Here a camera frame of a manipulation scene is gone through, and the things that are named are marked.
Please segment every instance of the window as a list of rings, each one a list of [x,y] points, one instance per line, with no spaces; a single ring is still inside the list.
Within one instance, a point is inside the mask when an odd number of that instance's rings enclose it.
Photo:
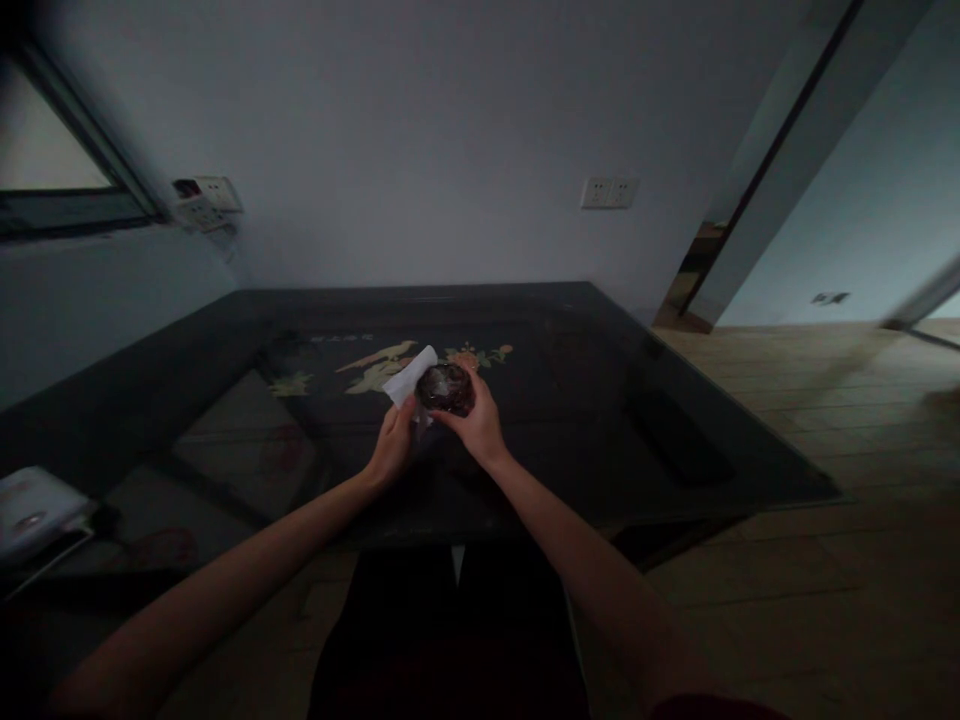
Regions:
[[[0,65],[0,241],[164,220],[160,206],[29,37]]]

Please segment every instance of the person's right hand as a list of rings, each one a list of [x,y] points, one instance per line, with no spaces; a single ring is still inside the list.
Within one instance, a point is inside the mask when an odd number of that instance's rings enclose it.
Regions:
[[[457,363],[470,376],[473,385],[473,408],[467,417],[462,418],[442,410],[434,410],[430,416],[453,430],[467,450],[481,465],[494,463],[510,456],[503,433],[500,430],[500,414],[493,401],[490,388],[477,371],[463,362]]]

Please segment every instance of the wall socket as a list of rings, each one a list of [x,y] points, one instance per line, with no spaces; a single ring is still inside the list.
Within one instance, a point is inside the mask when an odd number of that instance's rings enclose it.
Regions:
[[[633,205],[639,185],[638,178],[613,178],[610,194],[607,196],[607,207],[626,209]]]
[[[587,178],[583,185],[583,198],[580,200],[580,207],[584,210],[596,210],[606,207],[607,197],[610,195],[610,186],[613,180],[610,178]]]
[[[200,232],[210,232],[222,227],[231,227],[223,213],[203,195],[197,195],[177,203],[177,212],[183,221]]]
[[[580,207],[584,210],[625,210],[633,205],[638,178],[587,178]]]
[[[194,180],[204,197],[220,212],[243,212],[237,193],[227,178],[201,175]]]

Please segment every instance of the electrical outlet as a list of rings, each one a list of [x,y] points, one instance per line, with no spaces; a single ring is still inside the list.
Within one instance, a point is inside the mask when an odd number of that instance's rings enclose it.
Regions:
[[[584,210],[606,207],[612,184],[613,181],[610,178],[587,178],[587,182],[583,185],[583,199],[580,201],[580,207]]]
[[[811,305],[839,305],[844,300],[850,297],[850,293],[817,293],[813,300],[810,301]]]
[[[633,205],[637,196],[638,178],[613,178],[610,194],[607,195],[606,207],[626,209]]]
[[[232,227],[223,213],[217,210],[203,195],[187,198],[177,203],[180,217],[200,232],[210,232],[222,227]]]
[[[227,178],[202,176],[195,177],[194,180],[200,186],[204,197],[220,212],[243,212],[237,193]]]

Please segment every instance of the forearm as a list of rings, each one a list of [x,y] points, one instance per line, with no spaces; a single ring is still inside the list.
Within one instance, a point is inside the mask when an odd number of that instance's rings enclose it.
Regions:
[[[623,555],[511,456],[486,469],[620,657],[648,710],[672,694],[717,689],[673,612]]]
[[[55,691],[55,712],[143,717],[180,675],[239,626],[384,483],[361,473],[229,550],[125,623]]]

